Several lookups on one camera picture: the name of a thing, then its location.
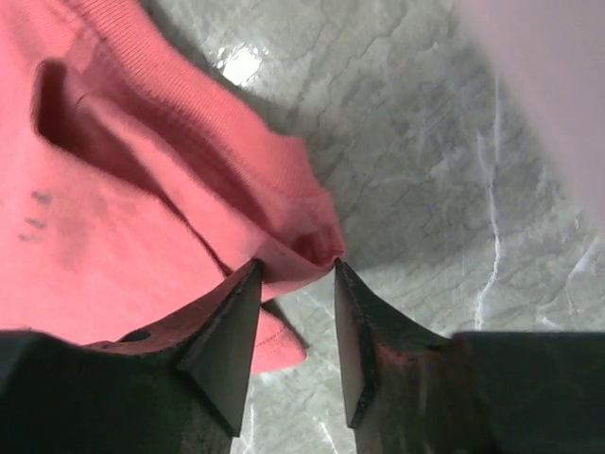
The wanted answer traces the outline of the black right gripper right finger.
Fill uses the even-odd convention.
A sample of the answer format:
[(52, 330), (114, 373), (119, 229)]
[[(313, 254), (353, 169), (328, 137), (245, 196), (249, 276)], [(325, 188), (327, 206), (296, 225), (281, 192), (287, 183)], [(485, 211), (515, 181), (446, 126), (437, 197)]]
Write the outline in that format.
[(348, 427), (360, 453), (600, 453), (600, 332), (442, 337), (335, 267)]

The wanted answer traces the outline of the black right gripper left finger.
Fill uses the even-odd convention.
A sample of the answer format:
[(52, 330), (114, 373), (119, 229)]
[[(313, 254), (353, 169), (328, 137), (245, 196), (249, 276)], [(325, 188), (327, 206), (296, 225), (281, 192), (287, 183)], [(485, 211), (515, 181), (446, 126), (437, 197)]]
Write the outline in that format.
[(1, 335), (5, 453), (226, 453), (240, 434), (262, 266), (117, 341)]

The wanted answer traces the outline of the red t-shirt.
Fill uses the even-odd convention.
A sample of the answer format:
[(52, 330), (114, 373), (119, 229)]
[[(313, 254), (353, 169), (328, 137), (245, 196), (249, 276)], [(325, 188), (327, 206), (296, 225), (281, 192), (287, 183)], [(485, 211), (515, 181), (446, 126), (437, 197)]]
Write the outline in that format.
[(343, 256), (302, 140), (272, 132), (136, 1), (1, 5), (1, 325), (81, 344), (252, 258), (270, 300)]

